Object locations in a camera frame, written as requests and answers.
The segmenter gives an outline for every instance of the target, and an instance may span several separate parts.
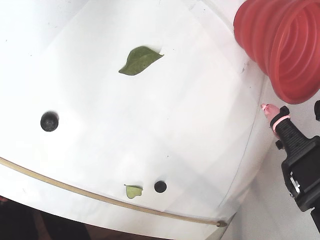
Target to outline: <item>white table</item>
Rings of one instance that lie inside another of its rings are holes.
[[[281,105],[233,36],[241,0],[4,0],[0,157],[162,212],[227,220],[269,149],[262,102]],[[118,73],[129,52],[164,54]],[[40,127],[59,115],[53,132]],[[0,195],[65,218],[169,239],[217,227],[139,212],[0,166]],[[155,182],[167,184],[164,193]],[[143,187],[128,199],[126,185]]]

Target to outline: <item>black plastic device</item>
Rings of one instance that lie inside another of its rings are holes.
[[[283,106],[270,126],[289,113]],[[287,154],[281,164],[284,183],[302,212],[314,208],[311,216],[320,232],[320,136],[307,138],[290,118],[278,123],[275,132]]]

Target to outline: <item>thin wooden stick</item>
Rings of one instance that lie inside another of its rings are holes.
[[[90,191],[83,190],[83,189],[75,187],[75,186],[65,184],[63,182],[54,180],[52,178],[46,177],[44,175],[41,175],[41,174],[36,173],[34,171],[31,171],[27,168],[19,166],[19,165],[15,164],[11,161],[8,161],[2,157],[0,157],[0,164],[8,167],[10,169],[13,169],[21,174],[24,174],[24,175],[27,175],[27,176],[32,177],[34,179],[37,179],[39,181],[45,182],[47,184],[51,184],[51,185],[56,186],[58,188],[61,188],[61,189],[64,189],[64,190],[67,190],[67,191],[70,191],[70,192],[73,192],[76,194],[80,194],[80,195],[86,196],[88,198],[96,199],[96,200],[99,200],[99,201],[102,201],[102,202],[105,202],[108,204],[113,204],[113,205],[117,205],[117,206],[120,206],[123,208],[132,209],[132,210],[144,212],[147,214],[153,214],[153,215],[158,215],[158,216],[162,216],[162,217],[167,217],[167,218],[171,218],[171,219],[178,219],[178,220],[182,220],[182,221],[199,223],[199,224],[216,225],[217,227],[224,227],[225,226],[225,223],[223,221],[205,220],[205,219],[200,219],[200,218],[196,218],[196,217],[176,215],[176,214],[172,214],[172,213],[153,210],[153,209],[142,207],[142,206],[133,205],[133,204],[126,203],[123,201],[112,199],[110,197],[102,196],[102,195],[99,195],[99,194],[96,194],[96,193],[93,193]]]

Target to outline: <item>white surface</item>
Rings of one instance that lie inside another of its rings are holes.
[[[74,9],[61,1],[62,9],[80,11],[64,16],[59,31],[35,27],[51,25],[37,1],[13,2],[1,9],[0,24],[15,33],[0,43],[1,157],[160,211],[217,220],[234,214],[273,138],[258,110],[261,93],[277,101],[234,39],[230,23],[241,2],[229,1],[228,11],[208,0],[92,0],[81,10],[86,1]],[[53,8],[49,16],[59,14]],[[119,74],[141,45],[164,57],[136,76]],[[46,111],[60,118],[51,133],[40,127]],[[171,239],[205,239],[216,229],[0,170],[5,197],[77,221]],[[153,189],[158,180],[167,183],[162,194]],[[129,200],[124,184],[143,186],[142,196]]]
[[[319,122],[314,114],[314,104],[319,99],[320,92],[305,103],[288,106],[291,121],[308,138],[320,135]],[[319,239],[311,210],[301,212],[285,186],[281,163],[286,156],[284,150],[271,145],[248,195],[222,240]]]

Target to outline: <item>black tool handle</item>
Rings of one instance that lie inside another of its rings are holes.
[[[308,144],[308,138],[299,131],[290,118],[278,123],[275,127],[275,132],[283,143],[288,156],[298,153]]]

